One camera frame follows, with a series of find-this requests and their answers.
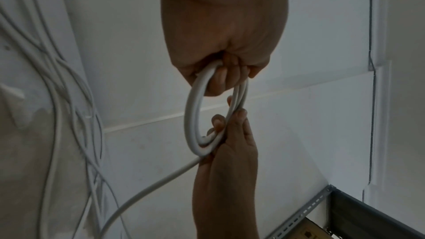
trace cable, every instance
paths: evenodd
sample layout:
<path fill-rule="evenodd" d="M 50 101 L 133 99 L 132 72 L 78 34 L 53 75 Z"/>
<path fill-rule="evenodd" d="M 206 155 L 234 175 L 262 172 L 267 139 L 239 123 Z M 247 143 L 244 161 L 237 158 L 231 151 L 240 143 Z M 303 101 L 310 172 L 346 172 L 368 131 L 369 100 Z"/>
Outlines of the cable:
<path fill-rule="evenodd" d="M 101 238 L 106 234 L 106 232 L 115 222 L 115 220 L 121 218 L 124 231 L 126 232 L 128 239 L 131 239 L 130 233 L 122 218 L 122 214 L 133 204 L 135 204 L 137 201 L 139 201 L 149 193 L 164 186 L 168 182 L 174 180 L 183 173 L 187 172 L 189 169 L 193 168 L 201 161 L 204 156 L 208 155 L 223 139 L 225 130 L 218 134 L 213 132 L 207 137 L 202 137 L 198 128 L 199 109 L 201 107 L 201 101 L 205 93 L 206 86 L 208 84 L 208 81 L 213 76 L 216 68 L 222 66 L 223 62 L 214 61 L 210 63 L 206 68 L 204 68 L 204 70 L 202 70 L 202 72 L 198 75 L 198 78 L 192 86 L 186 103 L 184 119 L 185 137 L 190 150 L 199 157 L 190 162 L 189 164 L 185 165 L 184 167 L 180 168 L 179 170 L 175 171 L 174 173 L 143 189 L 138 194 L 134 195 L 131 199 L 127 200 L 123 205 L 119 206 L 117 197 L 112 189 L 112 186 L 101 169 L 102 151 L 105 148 L 103 125 L 94 105 L 94 99 L 90 87 L 86 84 L 82 77 L 72 67 L 69 66 L 67 61 L 64 59 L 63 54 L 61 54 L 61 52 L 59 51 L 56 41 L 54 40 L 53 35 L 51 34 L 50 29 L 48 28 L 48 24 L 46 23 L 46 20 L 43 17 L 43 13 L 41 12 L 40 5 L 38 4 L 37 0 L 32 0 L 35 3 L 36 9 L 34 9 L 31 5 L 31 0 L 22 1 L 24 7 L 30 15 L 30 19 L 35 27 L 36 33 L 39 36 L 40 40 L 33 37 L 24 29 L 21 29 L 18 24 L 13 21 L 12 17 L 7 13 L 7 10 L 1 3 L 0 27 L 11 37 L 14 42 L 16 42 L 16 44 L 20 46 L 21 50 L 30 60 L 31 64 L 34 66 L 37 72 L 39 72 L 40 76 L 45 81 L 48 87 L 55 109 L 54 146 L 52 150 L 49 172 L 44 188 L 42 208 L 40 210 L 39 236 L 42 239 L 48 239 L 48 211 L 50 207 L 50 196 L 54 182 L 54 174 L 56 172 L 56 167 L 58 164 L 59 144 L 61 140 L 62 111 L 61 104 L 58 98 L 59 96 L 61 96 L 70 105 L 72 131 L 75 140 L 78 144 L 78 147 L 82 154 L 85 156 L 87 162 L 87 176 L 90 188 L 90 195 L 87 199 L 86 206 L 82 212 L 80 221 L 75 230 L 73 238 L 79 237 L 89 214 L 89 209 L 93 205 L 96 213 L 97 225 L 100 228 Z M 45 59 L 41 59 L 40 55 L 37 52 L 43 53 Z M 60 66 L 70 73 L 75 83 L 80 88 L 86 101 L 89 104 L 90 115 L 84 116 L 83 113 L 78 109 L 78 107 L 76 107 L 73 97 L 70 94 L 70 90 L 66 83 L 66 80 L 63 77 Z M 248 81 L 245 81 L 240 86 L 236 86 L 234 88 L 233 98 L 226 116 L 226 122 L 228 122 L 235 110 L 243 107 L 243 104 L 247 97 L 247 89 Z M 90 119 L 89 125 L 87 125 L 86 123 L 87 118 Z M 78 134 L 77 121 L 81 123 L 83 129 L 83 142 L 81 141 L 81 138 Z M 94 129 L 96 125 L 95 121 L 97 121 L 97 126 L 100 130 L 99 154 L 97 154 L 96 152 L 96 143 L 94 135 Z M 89 156 L 87 152 L 89 138 L 91 138 L 91 143 L 93 144 L 94 160 Z M 102 206 L 99 205 L 96 193 L 97 188 L 101 186 L 102 182 L 104 182 L 110 189 L 112 197 L 118 207 L 118 209 L 108 218 L 104 225 L 102 216 L 104 193 L 101 194 L 102 199 L 100 203 L 102 204 Z"/>

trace cardboard box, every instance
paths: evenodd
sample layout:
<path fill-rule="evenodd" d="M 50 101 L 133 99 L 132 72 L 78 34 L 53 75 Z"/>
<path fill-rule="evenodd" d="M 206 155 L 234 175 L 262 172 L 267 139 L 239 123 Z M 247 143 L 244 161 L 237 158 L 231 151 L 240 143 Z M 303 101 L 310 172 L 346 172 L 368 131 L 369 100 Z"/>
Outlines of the cardboard box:
<path fill-rule="evenodd" d="M 332 239 L 322 228 L 313 221 L 303 219 L 285 239 Z"/>

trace person's right hand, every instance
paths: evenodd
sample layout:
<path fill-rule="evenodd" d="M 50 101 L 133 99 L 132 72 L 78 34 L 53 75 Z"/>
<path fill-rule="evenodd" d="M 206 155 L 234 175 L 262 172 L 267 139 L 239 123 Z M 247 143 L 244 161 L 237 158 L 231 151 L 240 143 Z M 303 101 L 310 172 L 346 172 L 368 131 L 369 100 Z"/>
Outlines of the person's right hand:
<path fill-rule="evenodd" d="M 288 0 L 161 0 L 171 63 L 190 85 L 208 63 L 224 62 L 206 96 L 218 96 L 267 66 L 287 13 Z"/>
<path fill-rule="evenodd" d="M 220 132 L 225 118 L 215 115 L 213 129 Z M 226 139 L 199 164 L 193 186 L 193 217 L 198 239 L 258 239 L 255 220 L 257 146 L 247 111 L 236 111 L 226 128 Z"/>

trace white panel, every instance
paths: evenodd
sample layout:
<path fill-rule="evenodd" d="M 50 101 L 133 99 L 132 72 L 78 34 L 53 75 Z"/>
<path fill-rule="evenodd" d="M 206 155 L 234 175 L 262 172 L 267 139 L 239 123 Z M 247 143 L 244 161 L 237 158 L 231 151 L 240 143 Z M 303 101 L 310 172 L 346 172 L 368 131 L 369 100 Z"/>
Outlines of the white panel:
<path fill-rule="evenodd" d="M 372 80 L 367 73 L 247 101 L 259 150 L 256 213 L 261 237 L 328 182 L 361 199 L 369 176 Z M 202 112 L 201 131 L 209 129 L 213 115 L 226 110 Z M 182 117 L 108 133 L 110 172 L 120 199 L 191 161 L 194 156 L 183 138 Z M 195 238 L 195 172 L 192 169 L 128 211 L 134 236 Z"/>
<path fill-rule="evenodd" d="M 183 111 L 189 86 L 170 65 L 159 0 L 66 3 L 106 127 Z M 368 14 L 368 0 L 290 0 L 285 33 L 251 89 L 262 82 L 283 90 L 288 78 L 366 68 Z"/>

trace skin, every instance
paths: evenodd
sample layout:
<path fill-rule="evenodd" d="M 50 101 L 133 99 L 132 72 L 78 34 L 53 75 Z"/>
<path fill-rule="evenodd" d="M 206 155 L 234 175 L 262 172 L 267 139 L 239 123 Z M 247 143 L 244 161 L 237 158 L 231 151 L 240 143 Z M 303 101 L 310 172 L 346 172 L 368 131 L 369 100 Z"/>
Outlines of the skin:
<path fill-rule="evenodd" d="M 215 115 L 212 124 L 209 133 L 220 132 L 225 118 Z M 242 109 L 229 120 L 225 141 L 198 167 L 192 200 L 198 238 L 259 238 L 254 204 L 257 169 L 257 146 Z"/>
<path fill-rule="evenodd" d="M 191 85 L 209 62 L 224 62 L 207 96 L 220 95 L 267 66 L 287 13 L 288 0 L 161 0 L 171 63 Z"/>

